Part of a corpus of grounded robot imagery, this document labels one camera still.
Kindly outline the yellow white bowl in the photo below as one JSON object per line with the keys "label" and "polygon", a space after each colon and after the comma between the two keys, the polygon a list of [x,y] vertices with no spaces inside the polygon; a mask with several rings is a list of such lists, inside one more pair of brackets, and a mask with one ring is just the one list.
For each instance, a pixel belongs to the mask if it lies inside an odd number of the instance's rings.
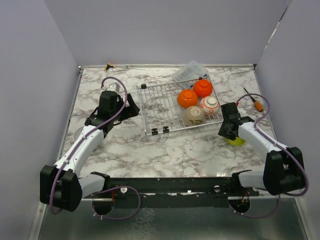
{"label": "yellow white bowl", "polygon": [[235,140],[231,140],[226,138],[226,142],[231,146],[242,146],[246,143],[246,141],[240,137],[236,137]]}

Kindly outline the white orange patterned bowl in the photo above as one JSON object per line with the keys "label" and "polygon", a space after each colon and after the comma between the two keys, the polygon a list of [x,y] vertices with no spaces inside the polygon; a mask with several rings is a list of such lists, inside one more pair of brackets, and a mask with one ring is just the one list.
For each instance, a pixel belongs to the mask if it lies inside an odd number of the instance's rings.
{"label": "white orange patterned bowl", "polygon": [[219,112],[220,110],[220,103],[218,99],[214,96],[206,96],[201,99],[199,103],[199,107],[202,108],[203,112],[208,115],[212,116]]}

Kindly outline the beige ceramic bowl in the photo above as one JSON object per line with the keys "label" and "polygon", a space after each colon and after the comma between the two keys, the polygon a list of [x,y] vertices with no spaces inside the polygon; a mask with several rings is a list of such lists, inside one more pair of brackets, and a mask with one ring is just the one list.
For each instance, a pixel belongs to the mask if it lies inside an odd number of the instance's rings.
{"label": "beige ceramic bowl", "polygon": [[205,113],[199,106],[190,106],[184,110],[182,119],[187,127],[202,125],[205,123]]}

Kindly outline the orange plastic bowl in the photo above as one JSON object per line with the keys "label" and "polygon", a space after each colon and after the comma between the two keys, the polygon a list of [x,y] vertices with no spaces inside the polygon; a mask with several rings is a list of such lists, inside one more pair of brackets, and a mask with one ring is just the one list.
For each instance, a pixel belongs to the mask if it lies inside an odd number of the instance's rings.
{"label": "orange plastic bowl", "polygon": [[204,98],[212,94],[213,86],[208,80],[202,78],[195,82],[193,91],[198,97]]}

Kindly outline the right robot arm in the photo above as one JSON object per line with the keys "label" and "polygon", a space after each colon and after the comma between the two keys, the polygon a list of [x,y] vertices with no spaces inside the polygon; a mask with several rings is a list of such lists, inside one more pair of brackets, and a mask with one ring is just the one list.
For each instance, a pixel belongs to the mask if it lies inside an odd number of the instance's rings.
{"label": "right robot arm", "polygon": [[299,148],[287,147],[267,135],[252,118],[240,115],[235,102],[222,105],[221,112],[223,122],[218,135],[234,145],[248,143],[265,158],[263,170],[245,170],[232,175],[236,179],[230,182],[229,189],[234,195],[240,196],[248,188],[265,190],[274,196],[307,189]]}

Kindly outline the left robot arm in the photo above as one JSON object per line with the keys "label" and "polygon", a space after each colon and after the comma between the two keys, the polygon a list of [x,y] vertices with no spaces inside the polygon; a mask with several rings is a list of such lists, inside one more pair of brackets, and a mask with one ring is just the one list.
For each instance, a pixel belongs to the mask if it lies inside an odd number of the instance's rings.
{"label": "left robot arm", "polygon": [[115,125],[139,114],[131,94],[121,97],[105,90],[99,104],[85,120],[81,133],[70,149],[54,165],[45,165],[40,171],[40,202],[51,208],[73,212],[81,199],[91,195],[103,198],[111,190],[108,175],[91,173],[80,177],[80,172],[92,154]]}

